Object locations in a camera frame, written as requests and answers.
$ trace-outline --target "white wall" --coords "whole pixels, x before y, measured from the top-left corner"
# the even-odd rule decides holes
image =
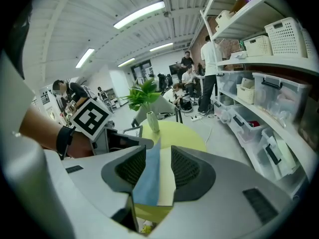
[[[170,74],[169,66],[181,62],[182,57],[184,57],[184,51],[175,51],[172,53],[167,53],[162,56],[151,58],[151,64],[154,74],[157,75],[162,73],[164,75]]]
[[[133,73],[131,71],[131,68],[130,67],[124,68],[123,71],[125,73],[128,85],[131,88],[134,85],[134,81],[135,81],[134,77],[133,77]]]
[[[110,76],[114,84],[114,91],[118,97],[120,105],[127,103],[127,101],[122,100],[120,97],[124,97],[130,94],[129,84],[125,72],[122,69],[111,69]]]
[[[103,66],[98,72],[91,75],[83,84],[88,86],[94,93],[98,93],[98,87],[101,87],[102,90],[114,88],[110,76],[110,70],[107,65]]]

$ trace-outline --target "clear storage container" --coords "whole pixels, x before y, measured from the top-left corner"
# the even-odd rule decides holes
[[[319,102],[308,98],[298,133],[314,150],[319,152]]]
[[[229,96],[222,95],[220,96],[220,102],[218,101],[217,97],[213,98],[214,102],[214,114],[221,119],[223,123],[230,122],[230,116],[228,114],[225,114],[226,111],[228,111],[233,106],[240,106],[235,100],[230,98]]]
[[[253,79],[250,71],[220,71],[216,74],[219,90],[237,94],[237,84],[241,84],[243,78]]]
[[[285,127],[303,113],[310,86],[304,82],[274,75],[253,73],[255,78],[254,104],[271,114]]]
[[[239,138],[239,142],[257,144],[261,138],[261,131],[266,127],[265,122],[244,106],[232,107],[229,113],[231,114],[230,128]]]
[[[263,129],[261,135],[255,154],[267,178],[275,181],[293,174],[298,166],[282,138],[269,127]]]

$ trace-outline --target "fluorescent light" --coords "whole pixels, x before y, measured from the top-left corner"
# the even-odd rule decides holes
[[[88,49],[85,52],[85,54],[83,55],[83,57],[80,59],[79,63],[76,65],[75,68],[81,68],[81,66],[84,64],[84,62],[89,58],[89,56],[91,56],[93,51],[94,51],[94,49]]]
[[[133,20],[144,16],[145,14],[148,14],[152,11],[159,10],[165,7],[165,3],[163,1],[158,1],[156,3],[153,3],[149,6],[146,6],[136,12],[133,12],[132,14],[128,15],[127,17],[123,18],[119,22],[113,25],[113,27],[120,29],[123,26],[127,25],[128,23],[132,22]]]
[[[159,49],[162,49],[162,48],[165,48],[165,47],[171,46],[171,45],[173,45],[173,43],[172,43],[172,42],[167,43],[167,44],[164,44],[164,45],[161,45],[161,46],[159,46],[159,47],[155,47],[155,48],[153,48],[153,49],[150,49],[150,51],[159,50]]]
[[[126,65],[126,64],[128,64],[128,63],[130,63],[130,62],[132,62],[132,61],[134,61],[134,60],[135,60],[135,58],[131,58],[131,59],[129,59],[128,61],[125,61],[125,62],[123,62],[122,64],[118,65],[118,67],[124,66],[124,65]]]

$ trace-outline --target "plastic storage bin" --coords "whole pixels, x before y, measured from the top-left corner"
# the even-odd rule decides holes
[[[222,95],[220,96],[220,102],[217,100],[217,97],[214,97],[214,114],[223,122],[230,122],[230,115],[225,112],[228,111],[233,106],[240,106],[235,100],[231,99],[229,96]]]
[[[219,90],[237,94],[237,84],[241,84],[243,78],[253,79],[249,71],[220,71],[216,75]]]
[[[266,127],[265,122],[244,106],[232,107],[229,113],[231,114],[229,126],[242,147],[244,147],[243,144],[257,144],[261,138],[261,131]],[[252,125],[256,122],[259,123],[259,126]]]
[[[265,26],[274,56],[307,57],[305,41],[298,23],[291,17]]]
[[[260,35],[244,41],[248,57],[271,56],[273,54],[268,36]]]
[[[255,153],[259,163],[265,168],[267,178],[275,181],[293,174],[298,166],[285,142],[269,127],[263,129],[261,135]]]
[[[319,152],[319,102],[308,98],[298,133],[314,150]]]
[[[253,73],[255,78],[254,104],[266,110],[285,127],[304,111],[310,86],[304,82],[283,79],[274,75]]]
[[[216,22],[219,26],[224,26],[228,24],[230,18],[234,15],[234,12],[229,12],[228,10],[223,10],[217,17]]]
[[[303,29],[301,29],[301,33],[303,34],[303,37],[305,40],[307,57],[310,59],[319,60],[316,47],[315,47],[314,42],[311,39],[311,36],[309,35],[308,31],[305,28],[303,28]]]

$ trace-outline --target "brick wall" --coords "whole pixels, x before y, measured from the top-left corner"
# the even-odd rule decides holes
[[[208,24],[210,26],[210,29],[212,31],[212,33],[214,34],[216,32],[215,27],[217,26],[217,23],[215,21],[215,17],[209,17],[207,19]],[[197,67],[198,63],[201,63],[203,66],[205,65],[205,62],[201,60],[200,57],[200,49],[202,48],[202,46],[206,43],[205,42],[205,37],[208,36],[208,31],[206,28],[206,25],[204,25],[204,27],[202,28],[202,30],[200,31],[197,39],[195,40],[192,48],[190,49],[191,54],[192,54],[192,59],[195,63],[195,67]],[[239,47],[239,43],[238,40],[234,40],[234,39],[216,39],[216,43],[220,43],[220,46],[222,47],[222,50],[226,56],[227,59],[230,58],[230,54],[232,52],[236,52],[240,50]],[[233,65],[229,65],[227,66],[225,69],[227,70],[232,70],[233,68],[237,68],[238,66],[233,66]]]

